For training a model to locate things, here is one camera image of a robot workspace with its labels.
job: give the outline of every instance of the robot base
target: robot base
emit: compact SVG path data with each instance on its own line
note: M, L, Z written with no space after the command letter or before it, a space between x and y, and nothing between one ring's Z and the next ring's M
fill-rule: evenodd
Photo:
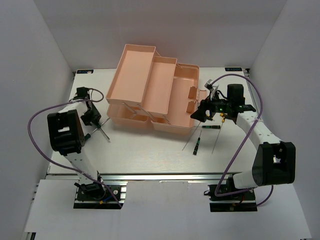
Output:
M121 198L121 185L109 185L113 194L120 201ZM80 188L77 188L75 194L75 200L73 204L74 209L120 209L119 205L113 199L111 194L106 190L104 197L101 199L94 199L83 193Z
M229 195L215 196L217 185L209 185L204 195L210 196L210 212L257 212L256 196L254 191ZM219 193L225 193L226 185L221 185Z

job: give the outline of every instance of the screwdriver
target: screwdriver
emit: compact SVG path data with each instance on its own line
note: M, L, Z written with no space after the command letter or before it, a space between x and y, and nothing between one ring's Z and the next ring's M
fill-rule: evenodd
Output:
M210 125L210 126L203 125L202 128L203 129L220 129L221 126L220 125Z
M199 147L199 143L200 143L201 133L202 133L202 130L201 130L201 132L200 132L200 135L199 135L199 137L198 137L198 140L196 141L196 144L195 144L195 147L194 147L194 150L193 150L193 155L197 155L198 147Z

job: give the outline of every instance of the white table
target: white table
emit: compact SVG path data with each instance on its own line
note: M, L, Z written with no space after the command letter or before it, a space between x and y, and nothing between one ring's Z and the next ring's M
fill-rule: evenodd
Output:
M310 232L292 184L257 212L210 212L207 183L132 181L121 210L73 209L74 180L41 180L25 231L35 240L299 240ZM255 190L263 200L270 186Z
M93 74L77 74L70 96L82 86L106 93L114 73L114 69L95 69ZM201 68L199 86L223 74L223 68ZM244 85L246 103L252 104L247 84L242 78L222 79L219 89L226 94L227 85L232 83ZM105 120L107 101L96 106L102 120ZM221 123L218 115L214 119L215 122L205 124ZM77 176L71 175L74 174L72 171L51 166L46 180L39 184L25 227L25 232L36 233L35 240L299 240L311 237L292 184L275 186L272 197L258 208L258 212L210 212L209 198L203 192L212 180L207 175L202 181L194 181L188 173L201 176L200 173L221 173L225 170L245 136L233 122L227 120L220 134L218 130L204 129L197 156L192 152L200 128L183 151L188 136L130 129L115 126L111 121L103 129L110 136L111 143L97 132L85 147L92 149L92 156L96 151L98 157L92 162L102 174L108 174L104 176L107 181L128 182L123 208L73 209ZM246 143L230 171L250 169L255 155L253 144ZM55 152L52 158L69 165L59 153ZM134 175L143 173L142 177ZM178 178L189 181L159 182ZM128 181L140 179L154 181ZM269 191L269 186L257 188L257 202L262 201Z
M73 97L76 88L83 86L96 88L107 94L115 71L115 69L95 69L92 74L76 74L70 98ZM214 80L226 73L222 67L200 68L199 88L205 89L204 85L207 80ZM243 72L240 71L235 73L243 75ZM246 104L252 104L248 85L244 79L228 76L218 83L219 89L225 95L228 84L243 84ZM98 99L100 96L94 92L93 98ZM101 121L107 119L108 102L104 100L95 105L102 115ZM214 120L200 125L222 124L222 118L218 114ZM116 126L111 120L102 128L111 138L111 142L106 141L105 137L97 131L85 145L86 149L88 148L89 156L92 156L93 165L101 174L221 173L245 137L245 133L238 126L231 120L226 120L221 132L216 129L194 128L196 129L195 133L182 151L189 136ZM198 153L197 156L194 156L193 150L201 130ZM250 169L255 155L256 150L253 144L248 141L236 158L230 172L242 172ZM53 153L52 159L60 164L71 166L58 152ZM59 175L73 174L74 172L51 165L48 173Z

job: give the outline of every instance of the white backdrop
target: white backdrop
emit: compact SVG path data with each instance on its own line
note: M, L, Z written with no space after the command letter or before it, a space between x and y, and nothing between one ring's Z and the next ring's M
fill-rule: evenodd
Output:
M116 68L125 44L200 67L250 67L286 0L34 0L72 70Z
M320 239L320 1L288 0L257 56L251 77L263 120L296 147L294 188L312 239Z
M72 71L33 0L2 0L0 31L0 239L18 240L48 168L27 123L35 112L67 100ZM34 119L32 131L50 156L45 113Z

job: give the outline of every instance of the purple cable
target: purple cable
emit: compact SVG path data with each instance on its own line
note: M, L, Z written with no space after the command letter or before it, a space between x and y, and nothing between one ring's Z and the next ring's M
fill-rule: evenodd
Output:
M253 207L253 208L259 207L260 205L262 205L262 204L264 204L266 201L268 201L268 199L271 197L271 194L273 193L273 191L274 191L274 186L271 185L271 190L270 190L270 192L269 192L269 195L265 198L265 200L263 200L262 202L254 205L254 206L252 206L252 207Z
M253 88L255 89L256 93L258 94L258 97L259 97L259 100L260 100L260 112L257 116L257 119L254 120L252 126L250 127L248 133L246 134L246 136L244 137L243 141L241 142L240 146L238 147L238 149L236 150L235 154L233 155L232 159L230 160L228 166L225 168L220 180L219 180L219 183L218 185L216 186L215 188L215 191L214 191L214 195L217 196L217 197L224 197L224 196L229 196L229 195L233 195L233 194L240 194L240 193L244 193L244 192L247 192L249 190L252 190L253 188L246 188L246 189L241 189L241 190L238 190L238 191L233 191L233 192L227 192L227 193L218 193L220 187L221 187L221 184L223 182L223 180L225 179L225 176L227 175L230 167L232 166L232 164L234 163L234 161L236 160L236 157L238 156L240 150L242 149L242 147L244 146L244 144L246 143L246 141L248 140L251 132L253 131L253 129L255 128L255 126L257 125L258 123L258 119L260 119L261 115L262 115L262 112L263 112L263 109L264 109L264 105L263 105L263 101L262 101L262 97L261 97L261 94L260 92L258 91L257 87L255 86L255 84L250 80L250 78L246 77L246 76L242 76L242 75L239 75L239 74L235 74L235 73L229 73L229 74L225 74L225 75L222 75L220 77L218 77L216 80L214 80L211 85L213 86L217 81L219 81L220 79L224 78L224 77L227 77L227 76L236 76L236 77L240 77L240 78L243 78L245 80L247 80L252 86ZM259 204L257 204L256 206L260 206L261 204L265 203L271 196L272 192L273 192L273 189L274 187L272 186L271 187L271 191L270 191L270 194L269 196L262 202L260 202Z
M99 91L98 89L95 89L95 88L89 88L89 90L93 90L93 91L97 91L98 93L100 93L102 95L102 98L99 99L99 100L92 100L92 99L80 99L80 100L74 100L74 101L71 101L71 102L65 102L65 103L61 103L61 104L58 104L58 105L54 105L54 106L50 106L50 107L47 107L47 108L44 108L38 112L36 112L29 120L28 122L28 126L27 126L27 129L28 129L28 134L29 134L29 138L32 142L32 144L34 145L35 149L41 154L42 157L44 157L47 161L49 161L50 163L54 164L54 165L57 165L61 168L64 168L64 169L69 169L69 170L73 170L77 173L80 173L82 174L83 176L85 176L87 179L97 183L97 184L101 184L102 186L104 186L111 194L111 196L114 198L114 200L116 201L116 203L119 205L120 208L122 208L122 205L121 203L119 202L119 200L117 199L117 197L114 195L113 191L110 189L109 186L107 186L106 184L104 184L103 182L100 182L98 180L95 180L94 178L92 178L90 175L86 174L85 172L81 171L80 169L77 169L77 168L73 168L73 167L69 167L69 166L65 166L65 165L62 165L58 162L55 162L53 161L52 159L50 159L41 149L40 147L37 145L32 133L31 133L31 123L33 121L33 119L38 116L39 114L45 112L45 111L48 111L48 110L51 110L51 109L55 109L55 108L58 108L58 107L62 107L62 106L66 106L66 105L69 105L69 104L73 104L73 103L81 103L81 102L92 102L92 103L99 103L101 102L105 96L104 94Z

